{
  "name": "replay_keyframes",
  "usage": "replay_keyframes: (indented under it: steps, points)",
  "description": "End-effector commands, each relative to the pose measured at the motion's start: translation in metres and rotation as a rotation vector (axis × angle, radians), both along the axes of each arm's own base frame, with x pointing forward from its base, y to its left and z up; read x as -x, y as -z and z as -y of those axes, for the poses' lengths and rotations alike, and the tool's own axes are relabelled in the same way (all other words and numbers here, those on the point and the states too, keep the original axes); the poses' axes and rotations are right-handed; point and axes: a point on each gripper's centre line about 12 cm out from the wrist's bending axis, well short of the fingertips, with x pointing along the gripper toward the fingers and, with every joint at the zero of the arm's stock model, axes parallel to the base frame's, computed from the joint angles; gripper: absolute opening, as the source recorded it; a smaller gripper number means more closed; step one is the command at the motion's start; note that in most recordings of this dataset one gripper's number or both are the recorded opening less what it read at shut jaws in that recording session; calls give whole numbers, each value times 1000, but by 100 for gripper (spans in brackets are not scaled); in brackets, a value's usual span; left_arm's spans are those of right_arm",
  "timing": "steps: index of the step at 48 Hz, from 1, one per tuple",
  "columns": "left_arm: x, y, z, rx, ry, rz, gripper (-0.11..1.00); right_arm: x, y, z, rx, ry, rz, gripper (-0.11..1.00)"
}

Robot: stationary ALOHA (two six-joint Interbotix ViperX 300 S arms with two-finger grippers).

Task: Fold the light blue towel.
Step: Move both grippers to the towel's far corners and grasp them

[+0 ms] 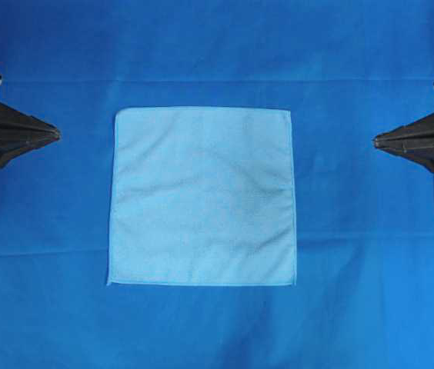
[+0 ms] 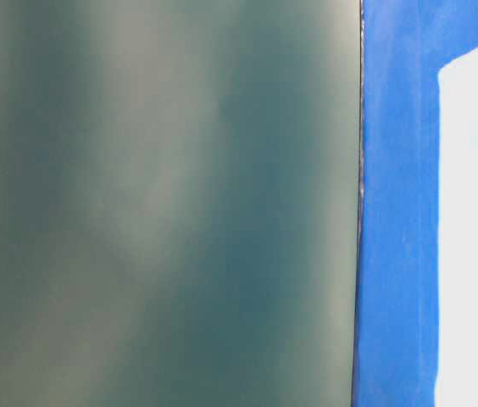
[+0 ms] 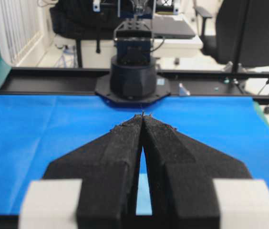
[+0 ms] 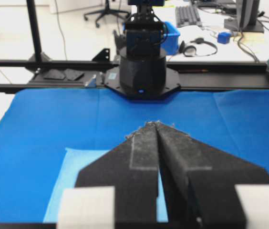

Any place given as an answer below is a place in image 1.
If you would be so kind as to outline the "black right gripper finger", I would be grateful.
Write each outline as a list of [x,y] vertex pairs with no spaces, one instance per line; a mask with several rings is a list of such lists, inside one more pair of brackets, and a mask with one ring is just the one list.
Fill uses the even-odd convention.
[[434,173],[434,138],[381,140],[374,147],[388,154],[413,161]]
[[373,138],[375,143],[399,141],[403,139],[434,138],[434,113],[411,124],[400,126]]

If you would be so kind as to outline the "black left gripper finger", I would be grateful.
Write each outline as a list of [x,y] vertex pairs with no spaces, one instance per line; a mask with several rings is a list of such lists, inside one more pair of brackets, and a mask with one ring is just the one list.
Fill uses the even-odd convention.
[[48,132],[0,132],[0,169],[12,159],[29,151],[43,148],[60,139]]
[[0,128],[60,134],[60,131],[54,125],[50,125],[34,116],[21,113],[2,103],[0,103]]

